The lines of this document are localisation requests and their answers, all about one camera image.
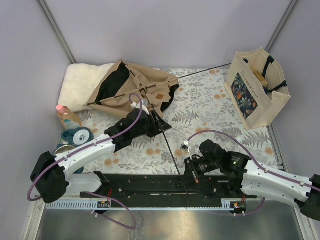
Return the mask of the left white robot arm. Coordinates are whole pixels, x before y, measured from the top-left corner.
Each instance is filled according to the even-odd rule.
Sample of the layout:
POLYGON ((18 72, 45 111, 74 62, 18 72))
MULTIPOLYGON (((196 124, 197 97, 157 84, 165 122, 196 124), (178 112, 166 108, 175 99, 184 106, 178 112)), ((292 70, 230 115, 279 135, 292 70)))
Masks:
POLYGON ((27 199, 32 202, 33 189, 46 204, 59 200, 66 193, 92 192, 96 197, 107 195, 109 186, 96 173, 76 174, 91 162, 114 154, 141 136, 156 137, 172 127, 153 110, 134 109, 127 117, 109 127, 99 137, 72 150, 52 155, 49 151, 40 155, 31 175, 32 185, 27 199))

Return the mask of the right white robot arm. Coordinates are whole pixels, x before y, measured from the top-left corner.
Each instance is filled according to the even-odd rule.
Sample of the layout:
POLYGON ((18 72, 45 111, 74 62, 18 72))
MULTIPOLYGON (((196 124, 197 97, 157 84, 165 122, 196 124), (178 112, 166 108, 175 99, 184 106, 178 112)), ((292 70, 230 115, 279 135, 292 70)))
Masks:
POLYGON ((296 209, 304 216, 320 219, 320 176, 304 177, 263 166, 252 157, 226 151, 211 140, 199 147, 201 155, 191 154, 184 160, 184 185, 199 185, 206 173, 219 170, 228 178, 228 194, 275 200, 296 209))

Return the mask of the beige fabric pet tent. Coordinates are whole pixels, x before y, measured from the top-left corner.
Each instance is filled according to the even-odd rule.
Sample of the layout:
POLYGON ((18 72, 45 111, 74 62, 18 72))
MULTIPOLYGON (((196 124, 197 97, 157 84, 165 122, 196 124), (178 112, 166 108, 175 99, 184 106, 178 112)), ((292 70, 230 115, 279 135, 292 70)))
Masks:
POLYGON ((162 70, 119 60, 102 78, 85 107, 107 113, 118 119, 131 111, 131 102, 147 100, 147 109, 155 110, 162 118, 163 112, 174 100, 180 87, 179 78, 162 70))

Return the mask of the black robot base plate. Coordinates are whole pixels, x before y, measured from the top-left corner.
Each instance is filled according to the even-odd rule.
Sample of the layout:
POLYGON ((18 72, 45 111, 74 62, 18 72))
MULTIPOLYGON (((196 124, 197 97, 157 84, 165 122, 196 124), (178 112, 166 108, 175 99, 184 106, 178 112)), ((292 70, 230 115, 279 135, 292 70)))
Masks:
MULTIPOLYGON (((96 174, 102 185, 94 193, 118 201, 151 196, 185 197, 181 193, 175 194, 179 189, 176 187, 175 177, 172 175, 102 174, 99 171, 96 174)), ((240 190, 231 188, 229 179, 223 175, 206 175, 200 184, 194 184, 187 191, 190 199, 192 196, 209 199, 242 199, 244 196, 240 190)))

